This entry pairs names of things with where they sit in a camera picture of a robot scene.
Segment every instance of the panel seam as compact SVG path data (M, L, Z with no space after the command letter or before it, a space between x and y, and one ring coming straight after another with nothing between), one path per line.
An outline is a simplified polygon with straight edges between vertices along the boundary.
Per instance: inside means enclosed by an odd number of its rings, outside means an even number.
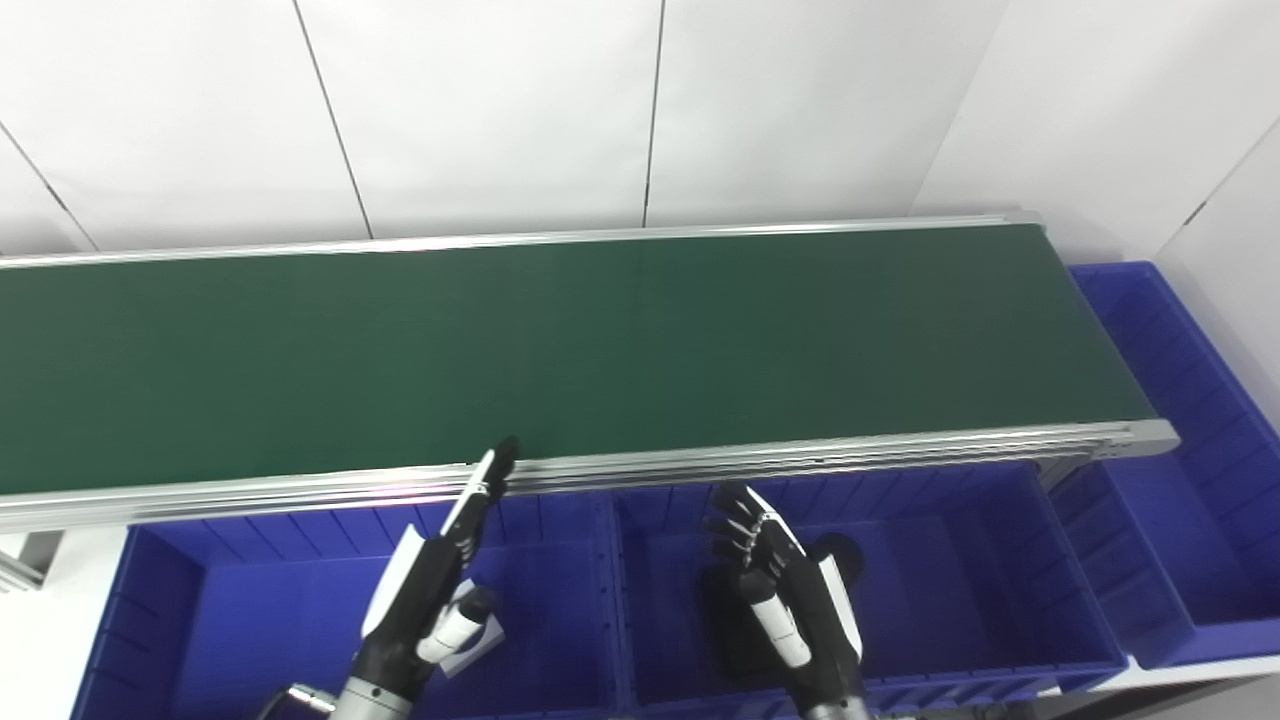
M78 229L81 236L84 238L84 242L87 242L90 247L93 249L95 252L101 252L102 249L99 247L96 242L93 242L93 238L84 229L84 225L81 224L79 218L77 218L76 214L72 213L72 209L67 206L67 201L64 201L63 197L58 195L58 191L54 190L54 186L49 182L49 178L45 177L45 173L40 172L40 168L37 168L36 163L31 159L31 155L27 155L27 151L22 147L22 145L18 143L18 138L14 137L12 132L9 132L9 127L5 126L3 120L0 120L0 133L3 133L6 138L9 138L9 142L13 145L13 149L17 150L22 160L27 163L27 167L31 168L31 172L36 173L36 178L38 178L40 183L45 186L45 191L49 192L50 196L52 196L54 202L58 202L58 206L63 209L63 213L67 213L67 217L70 218L72 223L76 225L76 229Z
M1178 236L1183 234L1183 229L1192 224L1192 222L1201 214L1201 211L1204 210L1204 206L1207 206L1213 200L1213 197L1217 196L1219 192L1221 192L1222 187L1225 187L1226 183L1230 182L1233 177L1235 177L1235 173L1239 172L1240 167L1244 165L1244 163L1247 163L1249 158L1253 156L1253 154L1258 150L1258 146L1261 146L1268 137L1271 137L1271 133L1276 132L1277 128L1280 128L1280 117L1276 117L1275 120L1271 120L1271 124L1267 126L1267 129L1262 131L1262 135L1260 135L1258 138L1249 145L1249 149L1245 150L1244 154L1240 155L1240 158L1231 165L1231 169L1222 176L1222 179L1217 181L1217 184L1213 186L1213 190L1208 191L1208 195L1204 196L1204 200L1201 200L1199 205L1197 205L1196 209L1192 210L1192 214L1188 215L1187 219L1183 220L1180 225L1178 225L1178 229L1174 231L1174 233L1169 236L1165 240L1165 242L1160 243L1160 247L1157 247L1156 251L1151 254L1152 259L1164 252L1166 247L1171 246L1174 241L1178 240Z
M658 8L658 51L653 63L653 104L649 108L649 152L644 165L644 210L640 214L640 227L649 227L649 188L653 182L653 136L658 124L658 78L662 74L662 35L667 26L667 0Z
M302 8L298 0L293 3L293 13L298 17L298 29L302 31L302 40L307 45L307 56L311 58L311 68L316 73L316 83L320 86L320 95L324 97L325 110L329 113L329 123L333 126L333 135L338 140L338 151L342 152L342 164L347 168L347 178L351 179L351 190L356 193L356 205L360 206L360 219L365 223L365 232L369 240L374 240L374 228L369 223L369 213L365 210L365 199L360 193L360 184L356 183L356 170L351 167L351 156L347 154L347 143L342 140L342 129L338 127L338 117L333 111L333 101L329 99L329 88L324 83L324 74L320 73L320 61L316 60L315 47L311 45L311 33L307 32L307 23L302 18Z
M956 118L960 117L960 110L964 108L965 100L969 99L969 94L973 92L973 83L978 79L978 73L982 72L983 64L987 61L987 56L991 55L991 46L996 44L996 36L1000 35L1001 28L1005 27L1005 18L1009 17L1009 6L1014 4L1014 0L1005 0L1005 8L1000 12L1000 19L996 20L996 26L991 29L991 37L987 38L987 46L982 49L982 56L973 67L973 74L969 76L969 83L965 85L964 94L960 95L960 101L956 102L955 110L951 111L951 122L947 123L947 131L942 133L942 140L938 146L933 149L933 158L929 158L929 167L924 169L924 174L920 176L920 184L915 187L915 193L911 196L911 202L906 206L906 214L913 215L915 213L915 205L920 201L920 195L924 192L924 186L929 182L929 176L933 174L933 167L938 163L938 155L942 155L942 149L947 145L947 138L951 137L951 132L956 127Z

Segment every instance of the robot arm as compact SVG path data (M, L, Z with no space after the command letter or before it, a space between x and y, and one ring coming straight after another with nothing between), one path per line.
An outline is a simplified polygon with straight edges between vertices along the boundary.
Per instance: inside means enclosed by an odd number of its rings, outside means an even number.
M777 510L740 483L722 484L712 503L724 514L708 521L712 550L737 569L737 594L777 651L796 710L808 720L869 719L861 637L845 589L845 575L861 573L861 551L844 536L806 551Z
M365 639L332 720L407 717L436 665L484 628L493 592L475 587L458 598L453 593L480 546L489 507L506 491L516 454L515 438L485 452L439 536L422 539L406 528L374 591Z

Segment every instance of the black robotic finger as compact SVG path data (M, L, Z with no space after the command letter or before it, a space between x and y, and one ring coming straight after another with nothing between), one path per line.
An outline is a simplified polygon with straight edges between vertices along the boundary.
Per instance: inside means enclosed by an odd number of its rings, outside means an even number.
M726 538L712 538L712 553L728 560L736 568L746 565L749 555L745 547Z
M737 482L721 483L712 492L712 506L740 525L751 527L764 512L746 486Z
M463 566L471 564L479 550L489 509L507 492L507 475L515 468L518 452L520 443L515 437L486 451L440 527L440 536L462 551Z
M742 525L728 518L707 518L703 520L703 529L740 544L750 542L753 536L751 525Z
M467 620L484 624L498 610L498 593L484 585L474 585L458 598L457 607Z
M778 520L765 520L756 534L755 551L758 562L768 561L774 566L774 574L788 564L805 557L804 548L791 530Z

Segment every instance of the white wall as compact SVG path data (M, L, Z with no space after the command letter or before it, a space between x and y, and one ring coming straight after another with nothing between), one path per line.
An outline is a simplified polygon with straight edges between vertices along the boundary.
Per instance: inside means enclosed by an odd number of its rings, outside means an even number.
M1149 258L1280 117L1280 4L1015 0L913 214L1039 211L1068 260Z
M92 250L88 238L0 129L0 254Z
M1280 123L1156 264L1280 428Z
M70 717L124 539L123 527L68 530L44 588L0 593L0 716ZM14 541L0 536L0 550Z
M1271 0L0 17L0 123L102 249L1020 206L1069 260L1149 258L1280 117ZM6 152L0 251L70 249Z
M0 122L102 250L367 237L287 0L0 17Z

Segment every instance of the metal bracket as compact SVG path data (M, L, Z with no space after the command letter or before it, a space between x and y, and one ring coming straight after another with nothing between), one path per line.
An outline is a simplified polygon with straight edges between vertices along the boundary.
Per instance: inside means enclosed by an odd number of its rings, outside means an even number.
M517 460L507 495L671 486L856 470L1057 457L1155 455L1178 445L1165 420L1024 425ZM1051 483L1071 468L1053 473ZM0 533L192 518L416 505L457 498L467 465L419 465L0 497Z
M1129 424L1126 437L1108 438L1087 454L1060 455L1037 460L1039 465L1041 487L1044 492L1053 489L1071 473L1093 460L1112 460L1116 457L1138 457L1160 455L1178 447L1179 438L1174 427L1165 419L1135 420Z
M1005 222L1011 225L1039 225L1044 227L1044 218L1036 210L1009 210L1004 213Z
M31 533L17 559L0 552L0 593L38 591L45 584L45 577L61 542L61 530Z

